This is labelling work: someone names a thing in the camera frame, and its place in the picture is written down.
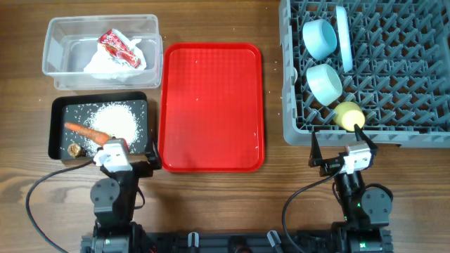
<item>black tray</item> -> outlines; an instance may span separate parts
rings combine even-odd
[[[71,160],[67,147],[71,143],[84,146],[84,141],[77,134],[64,128],[64,123],[83,124],[91,113],[94,113],[103,103],[121,102],[131,107],[136,115],[139,129],[139,141],[130,145],[131,153],[143,153],[147,143],[147,96],[140,91],[124,93],[107,93],[86,96],[68,96],[54,100],[51,107],[51,123],[49,136],[49,157],[54,160]]]

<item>white plate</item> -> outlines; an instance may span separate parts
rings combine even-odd
[[[344,72],[349,72],[353,68],[352,47],[350,44],[349,23],[347,21],[347,11],[342,6],[336,6],[337,33],[339,35],[340,54]]]

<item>plastic tray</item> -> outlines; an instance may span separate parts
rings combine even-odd
[[[130,145],[130,153],[144,153],[147,143],[147,96],[140,91],[107,93],[86,96],[67,96],[54,100],[51,106],[49,134],[49,157],[54,160],[83,159],[69,156],[67,149],[71,143],[84,147],[85,138],[64,128],[64,123],[83,124],[91,113],[95,113],[102,104],[119,102],[130,106],[136,118],[138,128],[142,129],[139,141]]]
[[[261,53],[251,44],[165,52],[159,151],[171,172],[244,172],[264,161]]]

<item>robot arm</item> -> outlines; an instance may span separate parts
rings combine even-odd
[[[161,159],[150,139],[147,162],[130,163],[124,139],[110,139],[94,157],[94,162],[108,178],[97,181],[91,189],[96,225],[92,238],[83,238],[81,252],[156,252],[155,244],[141,225],[132,222],[140,178],[150,177],[161,168]]]

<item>red and white package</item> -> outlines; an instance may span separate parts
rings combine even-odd
[[[84,72],[91,73],[97,79],[118,79],[122,82],[128,77],[140,74],[134,70],[144,70],[146,59],[136,44],[141,39],[129,40],[116,29],[107,31],[98,39],[97,52]]]
[[[105,47],[105,50],[112,57],[123,59],[132,67],[137,68],[141,64],[141,59],[129,50],[128,46],[123,42],[127,38],[123,37],[123,34],[118,33],[116,29],[111,29],[98,39],[98,43]]]

